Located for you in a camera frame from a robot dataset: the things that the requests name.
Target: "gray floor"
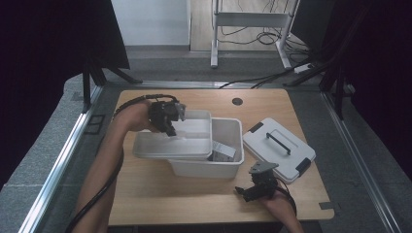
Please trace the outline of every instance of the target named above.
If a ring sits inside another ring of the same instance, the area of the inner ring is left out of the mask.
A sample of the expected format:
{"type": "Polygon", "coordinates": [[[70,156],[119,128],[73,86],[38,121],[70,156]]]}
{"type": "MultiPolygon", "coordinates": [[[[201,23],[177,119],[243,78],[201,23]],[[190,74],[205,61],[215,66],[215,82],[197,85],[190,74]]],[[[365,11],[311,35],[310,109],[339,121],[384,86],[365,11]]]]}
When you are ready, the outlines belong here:
{"type": "MultiPolygon", "coordinates": [[[[67,225],[73,214],[83,177],[95,155],[99,140],[110,121],[110,115],[122,90],[159,86],[164,85],[164,82],[185,87],[201,84],[202,87],[207,88],[234,80],[263,77],[282,70],[280,59],[271,52],[221,53],[219,68],[216,70],[210,69],[210,54],[207,52],[165,48],[129,49],[128,55],[131,70],[125,72],[145,82],[143,85],[131,86],[110,71],[105,71],[109,82],[104,87],[93,113],[96,120],[105,116],[102,121],[103,127],[99,132],[94,126],[86,129],[87,133],[83,135],[76,148],[75,155],[41,220],[38,232],[58,232],[67,225]]],[[[298,75],[290,74],[274,81],[269,87],[282,88],[282,83],[296,78],[298,75]]],[[[376,203],[371,199],[371,193],[366,188],[355,166],[356,163],[318,90],[317,84],[321,78],[322,76],[319,76],[298,87],[287,88],[308,144],[317,152],[316,161],[332,203],[331,207],[335,210],[333,219],[322,220],[319,225],[323,232],[391,232],[379,216],[376,203]]],[[[248,83],[237,85],[244,88],[250,86],[248,83]]],[[[2,219],[0,232],[19,230],[82,110],[81,97],[81,77],[74,77],[66,83],[64,96],[38,141],[0,193],[2,219]]],[[[343,113],[344,123],[351,132],[370,173],[377,181],[379,190],[388,201],[399,228],[402,232],[412,232],[410,208],[412,197],[408,195],[412,192],[412,183],[359,116],[349,98],[344,101],[343,113]]],[[[319,232],[316,226],[314,229],[309,229],[311,224],[305,222],[307,232],[319,232]]],[[[111,229],[111,232],[138,231],[150,232],[139,227],[111,229]]]]}

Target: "white plastic bin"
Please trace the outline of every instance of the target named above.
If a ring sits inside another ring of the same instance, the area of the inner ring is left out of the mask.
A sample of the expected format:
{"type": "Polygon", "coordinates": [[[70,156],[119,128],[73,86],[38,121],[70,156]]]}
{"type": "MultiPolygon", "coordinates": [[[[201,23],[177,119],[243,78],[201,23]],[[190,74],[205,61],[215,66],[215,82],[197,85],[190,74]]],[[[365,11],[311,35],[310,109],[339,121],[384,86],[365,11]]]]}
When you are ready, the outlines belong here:
{"type": "Polygon", "coordinates": [[[212,117],[212,139],[236,149],[233,162],[169,159],[174,173],[183,177],[234,178],[245,160],[242,123],[236,118],[212,117]]]}

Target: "black wire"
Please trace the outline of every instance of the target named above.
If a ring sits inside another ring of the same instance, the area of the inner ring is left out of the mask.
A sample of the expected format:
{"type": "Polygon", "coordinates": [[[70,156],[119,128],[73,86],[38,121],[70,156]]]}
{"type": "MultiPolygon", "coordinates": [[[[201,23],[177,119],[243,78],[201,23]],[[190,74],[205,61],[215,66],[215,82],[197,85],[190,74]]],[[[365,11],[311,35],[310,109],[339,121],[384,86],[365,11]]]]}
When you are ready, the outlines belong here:
{"type": "Polygon", "coordinates": [[[286,5],[285,5],[285,9],[284,9],[284,13],[286,12],[286,7],[288,6],[289,0],[286,1],[286,5]]]}
{"type": "Polygon", "coordinates": [[[259,88],[259,87],[263,86],[263,85],[266,84],[266,83],[272,83],[274,80],[279,79],[279,78],[281,78],[282,76],[285,76],[286,74],[288,74],[288,73],[290,73],[291,71],[293,71],[294,68],[299,67],[299,66],[301,66],[302,64],[307,63],[309,60],[310,60],[310,58],[308,57],[308,58],[304,59],[303,61],[299,62],[298,64],[292,66],[289,70],[286,70],[286,71],[284,71],[284,72],[282,72],[282,73],[280,73],[280,74],[274,75],[272,78],[263,80],[262,82],[256,83],[255,85],[253,85],[253,86],[251,87],[251,89],[259,88]]]}
{"type": "Polygon", "coordinates": [[[241,29],[239,29],[239,30],[236,30],[236,31],[233,31],[233,32],[229,32],[229,33],[224,33],[224,32],[223,32],[223,27],[221,26],[221,32],[222,32],[222,34],[223,34],[224,36],[230,36],[230,35],[233,35],[233,34],[235,34],[235,33],[240,32],[240,31],[243,31],[243,30],[245,30],[246,28],[248,28],[248,27],[243,27],[243,28],[241,28],[241,29]]]}
{"type": "MultiPolygon", "coordinates": [[[[134,98],[132,100],[129,100],[122,104],[120,107],[118,107],[113,115],[115,117],[119,112],[123,111],[125,108],[137,104],[143,100],[146,99],[159,99],[159,98],[171,98],[173,99],[174,102],[179,103],[177,98],[173,95],[167,95],[167,94],[150,94],[150,95],[143,95],[137,98],[134,98]]],[[[66,233],[70,233],[73,231],[73,229],[76,227],[76,225],[79,223],[79,221],[87,214],[87,212],[97,203],[98,200],[106,193],[106,191],[109,189],[109,187],[113,184],[115,181],[116,177],[119,174],[119,171],[121,169],[121,165],[123,164],[124,160],[124,150],[121,150],[121,156],[119,158],[118,165],[116,166],[115,170],[113,173],[110,175],[109,179],[106,181],[106,183],[103,185],[103,187],[94,195],[93,198],[91,198],[90,201],[73,217],[73,219],[70,221],[69,225],[66,228],[66,233]]]]}
{"type": "Polygon", "coordinates": [[[106,193],[109,187],[113,184],[113,182],[115,181],[116,177],[119,174],[121,165],[123,164],[123,159],[124,159],[124,151],[121,150],[121,157],[119,158],[119,162],[115,170],[113,171],[109,179],[106,181],[106,183],[103,185],[103,187],[97,192],[97,194],[94,195],[94,197],[91,198],[90,201],[88,201],[88,203],[75,215],[75,217],[73,217],[73,219],[70,221],[69,225],[66,228],[66,233],[70,233],[73,231],[73,229],[76,227],[79,221],[97,203],[97,201],[100,200],[100,198],[106,193]]]}

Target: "cable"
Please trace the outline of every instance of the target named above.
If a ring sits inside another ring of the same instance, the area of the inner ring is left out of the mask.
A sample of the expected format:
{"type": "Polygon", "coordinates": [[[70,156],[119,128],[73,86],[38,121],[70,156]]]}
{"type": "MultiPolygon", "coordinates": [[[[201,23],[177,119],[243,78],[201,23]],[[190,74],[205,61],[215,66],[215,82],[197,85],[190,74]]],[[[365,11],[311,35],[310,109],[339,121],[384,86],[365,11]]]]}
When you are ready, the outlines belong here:
{"type": "Polygon", "coordinates": [[[73,219],[70,221],[69,225],[66,228],[66,233],[70,233],[73,231],[73,229],[76,227],[79,221],[97,203],[97,201],[100,200],[100,198],[106,193],[109,187],[113,184],[113,181],[116,179],[116,177],[119,174],[121,165],[123,164],[123,159],[124,159],[124,151],[121,150],[121,157],[119,159],[118,165],[116,166],[115,170],[110,175],[109,179],[106,181],[103,187],[97,192],[97,194],[93,198],[91,198],[91,200],[75,215],[75,217],[73,217],[73,219]]]}
{"type": "Polygon", "coordinates": [[[225,83],[225,84],[221,85],[221,86],[219,87],[219,89],[223,89],[223,88],[225,88],[226,86],[231,85],[231,84],[234,84],[234,83],[246,83],[246,82],[253,82],[253,81],[263,80],[263,81],[261,81],[261,82],[259,82],[259,83],[256,83],[255,85],[253,85],[253,86],[251,87],[251,89],[259,88],[259,87],[261,87],[262,85],[264,85],[265,83],[271,83],[271,82],[273,82],[274,80],[276,80],[276,79],[278,79],[278,78],[286,75],[287,73],[293,71],[294,68],[296,68],[296,67],[298,67],[298,66],[301,66],[302,64],[307,63],[310,59],[311,59],[311,58],[308,57],[308,58],[302,60],[301,62],[299,62],[298,64],[294,65],[293,67],[291,67],[289,70],[286,70],[286,71],[284,71],[284,72],[282,72],[282,73],[279,73],[279,74],[269,75],[269,76],[265,76],[265,77],[261,77],[261,78],[254,78],[254,79],[246,79],[246,80],[232,81],[232,82],[225,83]]]}
{"type": "MultiPolygon", "coordinates": [[[[165,95],[165,94],[150,94],[150,95],[143,95],[134,99],[131,99],[127,102],[125,102],[124,104],[122,104],[120,107],[118,107],[113,115],[113,118],[115,118],[118,113],[120,113],[121,111],[123,111],[124,109],[126,109],[127,107],[131,106],[131,105],[135,105],[143,100],[147,100],[147,99],[159,99],[159,98],[171,98],[173,100],[173,102],[179,103],[179,101],[177,100],[177,98],[173,95],[165,95]]],[[[73,219],[70,221],[69,225],[66,228],[66,233],[70,233],[73,231],[73,229],[76,227],[76,225],[79,223],[79,221],[85,216],[85,214],[87,214],[87,212],[97,203],[98,200],[100,200],[100,198],[106,193],[106,191],[109,189],[109,187],[113,184],[114,180],[116,179],[116,177],[119,174],[119,171],[121,169],[121,165],[123,164],[123,160],[124,160],[124,150],[121,150],[121,156],[119,158],[119,162],[115,168],[115,170],[113,171],[113,173],[110,175],[109,179],[106,181],[106,183],[103,185],[102,188],[100,188],[100,190],[96,193],[96,195],[94,195],[94,197],[91,198],[90,201],[88,201],[88,203],[73,217],[73,219]]]]}

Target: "hand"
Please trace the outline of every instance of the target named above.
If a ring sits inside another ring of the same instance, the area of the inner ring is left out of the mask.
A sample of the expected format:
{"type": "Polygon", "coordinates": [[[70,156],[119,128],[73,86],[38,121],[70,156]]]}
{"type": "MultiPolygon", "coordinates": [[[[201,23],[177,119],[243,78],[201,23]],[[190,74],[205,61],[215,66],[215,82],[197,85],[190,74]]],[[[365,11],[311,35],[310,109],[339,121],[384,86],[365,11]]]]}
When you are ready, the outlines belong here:
{"type": "Polygon", "coordinates": [[[262,197],[258,201],[272,214],[281,221],[292,233],[303,232],[300,222],[297,220],[293,207],[288,198],[280,191],[276,191],[272,198],[262,197]]]}
{"type": "Polygon", "coordinates": [[[158,130],[149,121],[149,108],[151,104],[151,101],[143,100],[131,105],[119,112],[114,118],[113,123],[123,125],[126,131],[149,129],[152,132],[157,132],[158,130]]]}

